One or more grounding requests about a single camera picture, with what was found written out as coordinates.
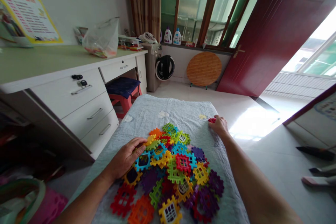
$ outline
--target plastic bag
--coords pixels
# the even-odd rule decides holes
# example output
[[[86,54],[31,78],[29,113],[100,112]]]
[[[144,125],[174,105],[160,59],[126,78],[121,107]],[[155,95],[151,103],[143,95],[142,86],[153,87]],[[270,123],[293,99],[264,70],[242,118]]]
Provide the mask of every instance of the plastic bag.
[[[111,18],[88,29],[83,38],[83,47],[100,58],[117,55],[119,19]]]

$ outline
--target red door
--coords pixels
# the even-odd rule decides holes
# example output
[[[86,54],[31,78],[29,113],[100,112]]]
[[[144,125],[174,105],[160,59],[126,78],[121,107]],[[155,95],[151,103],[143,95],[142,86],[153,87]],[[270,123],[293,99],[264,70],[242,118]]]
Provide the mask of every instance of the red door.
[[[217,91],[259,96],[335,6],[336,0],[258,0]]]

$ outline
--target detergent bottle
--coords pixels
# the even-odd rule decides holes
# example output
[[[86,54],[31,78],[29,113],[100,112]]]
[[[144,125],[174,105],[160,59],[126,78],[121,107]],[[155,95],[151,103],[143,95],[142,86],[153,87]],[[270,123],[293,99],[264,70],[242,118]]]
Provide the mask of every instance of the detergent bottle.
[[[181,37],[180,29],[177,28],[175,35],[174,35],[173,44],[180,45],[181,42],[182,42],[182,37]]]
[[[169,30],[169,26],[167,26],[167,30],[164,33],[163,41],[167,44],[171,44],[173,41],[172,38],[172,33]]]

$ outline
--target bed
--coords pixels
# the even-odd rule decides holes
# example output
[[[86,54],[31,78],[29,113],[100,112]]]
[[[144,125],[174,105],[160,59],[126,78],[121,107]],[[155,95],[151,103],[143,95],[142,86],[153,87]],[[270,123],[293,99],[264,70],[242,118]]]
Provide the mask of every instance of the bed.
[[[117,128],[106,147],[92,165],[89,173],[69,202],[72,202],[106,167],[118,150],[134,137],[148,137],[155,128],[162,128],[172,123],[179,130],[190,135],[191,143],[202,148],[210,167],[224,180],[224,195],[219,202],[220,210],[212,223],[249,223],[245,207],[233,179],[225,147],[219,137],[209,129],[208,118],[217,114],[210,102],[180,101],[172,98],[157,98],[148,94],[140,96]],[[92,223],[126,223],[113,215],[110,204],[117,193],[119,184],[114,184],[101,201]],[[142,195],[141,187],[137,190],[137,199]],[[192,223],[190,212],[181,207],[183,219],[180,223]],[[160,217],[155,211],[152,223],[159,223]]]

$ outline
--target curtain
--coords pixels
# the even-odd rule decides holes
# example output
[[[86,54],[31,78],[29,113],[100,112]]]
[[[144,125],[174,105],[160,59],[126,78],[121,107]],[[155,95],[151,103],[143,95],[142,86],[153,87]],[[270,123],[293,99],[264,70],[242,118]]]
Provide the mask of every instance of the curtain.
[[[161,0],[131,0],[135,34],[150,32],[160,40]]]

